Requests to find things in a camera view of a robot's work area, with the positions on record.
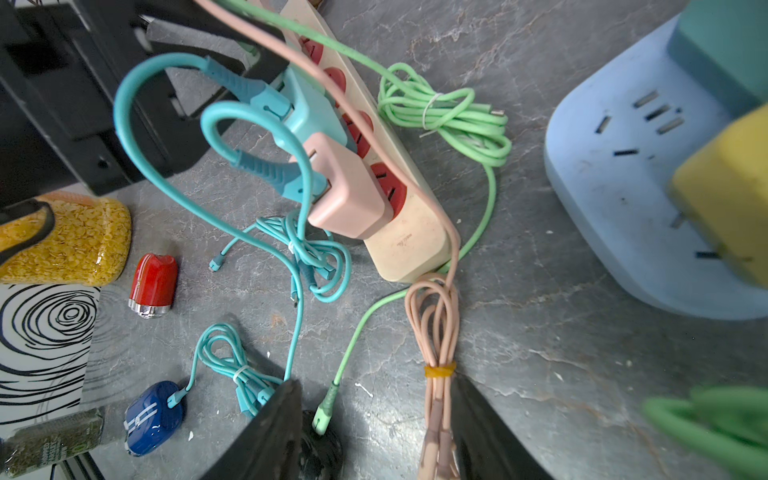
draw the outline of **yellow plug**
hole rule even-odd
[[[768,105],[681,165],[670,197],[733,270],[768,288]]]

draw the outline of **black device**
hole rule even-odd
[[[202,48],[147,42],[144,17],[251,43],[191,0],[73,0],[28,8],[0,1],[0,208],[77,181],[104,195],[144,179],[114,132],[112,102],[123,77],[153,53],[210,55],[268,83],[287,66],[260,45],[257,63],[246,70]],[[284,39],[279,29],[253,23]],[[141,150],[165,177],[188,169],[209,148],[191,120],[200,109],[185,115],[174,106],[175,95],[167,76],[152,78],[131,119]]]
[[[468,379],[454,379],[451,397],[462,480],[553,480]],[[301,410],[299,382],[285,382],[200,480],[338,478],[341,445],[332,431],[317,435],[312,417]]]

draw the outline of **pink cable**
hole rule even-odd
[[[317,65],[306,56],[293,50],[277,38],[266,33],[255,25],[227,11],[224,7],[211,0],[194,0],[214,17],[230,26],[233,30],[247,36],[256,43],[275,52],[291,63],[303,69],[317,80],[333,98],[339,102],[342,109],[352,118],[360,129],[371,148],[379,155],[384,164],[403,182],[440,219],[448,233],[451,244],[451,266],[447,274],[427,273],[419,277],[406,293],[406,315],[411,323],[416,342],[422,351],[424,361],[430,366],[448,366],[453,362],[453,355],[458,339],[458,292],[453,285],[458,266],[458,250],[461,239],[453,222],[445,211],[403,172],[389,157],[373,130],[368,126],[362,115],[347,100],[344,92]],[[430,296],[437,295],[436,305],[430,305],[422,312],[422,304]],[[432,319],[432,335],[429,335],[429,320]],[[419,480],[438,478],[455,478],[456,467],[452,455],[451,434],[451,378],[427,379],[425,394],[425,417],[427,435],[425,437],[422,460],[419,467]]]

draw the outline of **yellow lentils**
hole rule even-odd
[[[53,231],[40,243],[0,266],[0,283],[80,283],[115,281],[131,246],[131,214],[117,200],[74,194],[41,197],[54,211]],[[0,250],[38,232],[45,211],[0,226]]]

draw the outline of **green cable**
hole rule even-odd
[[[459,260],[464,258],[464,255],[466,255],[467,252],[469,252],[472,249],[472,247],[480,239],[480,236],[483,234],[483,232],[485,232],[485,228],[488,226],[488,223],[491,221],[491,215],[493,214],[493,207],[496,204],[496,178],[494,177],[493,170],[490,167],[483,167],[483,168],[485,169],[485,174],[488,176],[488,203],[485,205],[485,213],[483,214],[482,219],[480,220],[480,224],[475,229],[475,232],[472,234],[472,236],[469,237],[469,240],[467,240],[467,243],[465,243],[462,249],[458,252]],[[438,271],[440,273],[445,273],[448,271],[448,268],[450,268],[450,266],[451,266],[451,261],[449,260],[445,265],[440,267],[440,270]],[[368,319],[371,317],[371,315],[373,315],[375,311],[385,306],[387,303],[404,298],[406,296],[407,291],[408,289],[406,288],[406,289],[400,290],[399,292],[390,293],[389,295],[385,296],[378,302],[371,305],[371,307],[367,309],[367,311],[362,315],[362,318],[360,319],[360,323],[357,324],[355,333],[352,335],[352,339],[349,341],[349,345],[346,347],[346,352],[344,352],[344,357],[341,359],[341,363],[339,364],[339,370],[336,371],[336,378],[333,379],[333,383],[335,385],[341,384],[341,377],[344,375],[346,364],[349,362],[349,358],[350,356],[352,356],[352,351],[355,348],[357,339],[360,337],[360,333],[362,332],[362,329],[366,326],[366,323],[368,322]]]
[[[691,400],[647,399],[657,429],[720,463],[738,478],[768,478],[768,389],[695,389]]]
[[[478,224],[475,232],[471,237],[469,237],[469,240],[467,240],[467,242],[458,252],[459,260],[464,258],[464,256],[475,246],[478,240],[480,240],[480,237],[485,232],[485,228],[491,221],[493,208],[496,205],[496,177],[493,174],[493,169],[491,169],[489,166],[483,165],[483,169],[485,170],[485,175],[488,177],[488,202],[485,205],[485,212],[483,213],[482,219],[480,219],[480,224]],[[447,263],[445,263],[445,265],[440,267],[438,271],[440,273],[445,273],[448,271],[450,266],[451,262],[449,260]],[[333,414],[333,403],[336,401],[336,395],[339,393],[341,378],[344,375],[344,370],[346,370],[347,363],[349,363],[349,358],[352,356],[352,351],[355,349],[357,340],[360,338],[362,329],[364,329],[368,323],[368,319],[371,318],[375,311],[385,306],[387,303],[391,303],[394,300],[404,298],[407,292],[408,289],[404,289],[400,290],[399,292],[390,293],[389,295],[380,299],[378,302],[371,305],[371,307],[368,308],[362,315],[362,318],[357,324],[357,328],[355,328],[355,332],[352,335],[352,339],[349,341],[349,345],[346,347],[344,357],[341,359],[339,369],[336,371],[336,377],[333,379],[333,383],[328,388],[328,393],[326,393],[325,398],[318,406],[317,411],[315,412],[315,418],[312,420],[312,427],[319,435],[323,435],[328,428],[328,424],[330,423],[331,416]]]
[[[397,63],[384,68],[354,48],[245,0],[217,1],[235,13],[294,31],[374,70],[382,77],[379,113],[393,124],[437,131],[452,147],[481,164],[500,167],[506,162],[512,149],[511,141],[504,136],[508,119],[494,113],[488,104],[473,103],[473,89],[438,94],[410,65]],[[399,78],[397,72],[405,73],[407,79]]]

